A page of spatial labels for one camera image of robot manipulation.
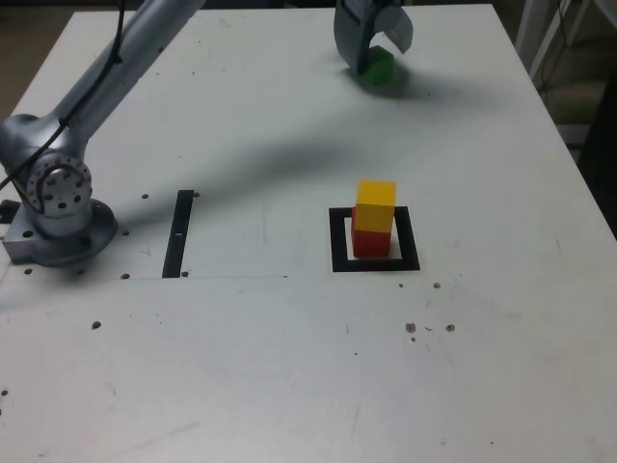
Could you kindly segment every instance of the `stacked blocks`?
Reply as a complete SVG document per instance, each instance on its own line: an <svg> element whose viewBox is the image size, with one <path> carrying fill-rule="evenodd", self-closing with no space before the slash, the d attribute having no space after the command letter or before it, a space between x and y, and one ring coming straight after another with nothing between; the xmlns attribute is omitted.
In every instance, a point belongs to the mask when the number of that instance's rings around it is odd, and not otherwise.
<svg viewBox="0 0 617 463"><path fill-rule="evenodd" d="M351 218L351 239L356 258L388 257L395 196L393 181L360 182Z"/></svg>

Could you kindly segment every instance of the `green block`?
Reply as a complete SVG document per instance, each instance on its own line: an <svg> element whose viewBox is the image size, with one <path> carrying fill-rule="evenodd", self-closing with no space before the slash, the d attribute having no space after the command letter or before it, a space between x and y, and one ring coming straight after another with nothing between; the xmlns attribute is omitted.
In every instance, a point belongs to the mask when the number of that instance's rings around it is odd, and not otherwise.
<svg viewBox="0 0 617 463"><path fill-rule="evenodd" d="M373 87L387 84L394 77L394 57L381 46L368 50L368 69L360 80Z"/></svg>

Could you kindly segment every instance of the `black square marker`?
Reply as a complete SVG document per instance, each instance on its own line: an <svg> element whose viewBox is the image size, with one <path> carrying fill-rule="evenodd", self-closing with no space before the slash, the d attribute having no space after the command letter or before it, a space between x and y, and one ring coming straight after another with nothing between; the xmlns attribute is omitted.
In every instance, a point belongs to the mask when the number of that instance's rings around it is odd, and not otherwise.
<svg viewBox="0 0 617 463"><path fill-rule="evenodd" d="M333 272L402 272L420 269L412 221L409 218L409 210L406 206L399 205L394 208L401 259L348 259L345 236L345 219L347 217L351 217L351 207L330 208L330 245L332 247Z"/></svg>

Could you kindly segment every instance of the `floor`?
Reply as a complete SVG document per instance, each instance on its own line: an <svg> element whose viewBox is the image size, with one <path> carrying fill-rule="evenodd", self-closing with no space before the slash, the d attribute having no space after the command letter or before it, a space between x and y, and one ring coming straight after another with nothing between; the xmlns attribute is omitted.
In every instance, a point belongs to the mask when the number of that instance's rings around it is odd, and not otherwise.
<svg viewBox="0 0 617 463"><path fill-rule="evenodd" d="M413 3L464 2L420 0ZM516 38L523 3L524 0L493 1L512 41ZM566 29L571 27L577 7L575 4L567 14ZM545 65L545 79L550 78L543 98L555 123L592 122L604 82L617 70L617 32L595 7L590 10L577 43L564 48L555 66L563 43L559 38ZM13 112L73 11L69 7L0 7L0 120ZM539 76L536 86L541 85L542 77Z"/></svg>

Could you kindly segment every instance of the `yellow block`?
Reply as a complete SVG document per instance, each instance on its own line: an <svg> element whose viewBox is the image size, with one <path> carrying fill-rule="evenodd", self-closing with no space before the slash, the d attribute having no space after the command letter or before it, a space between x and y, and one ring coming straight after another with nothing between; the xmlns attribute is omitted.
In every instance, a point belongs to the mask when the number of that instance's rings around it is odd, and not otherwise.
<svg viewBox="0 0 617 463"><path fill-rule="evenodd" d="M361 180L356 202L356 230L390 233L395 197L393 181Z"/></svg>

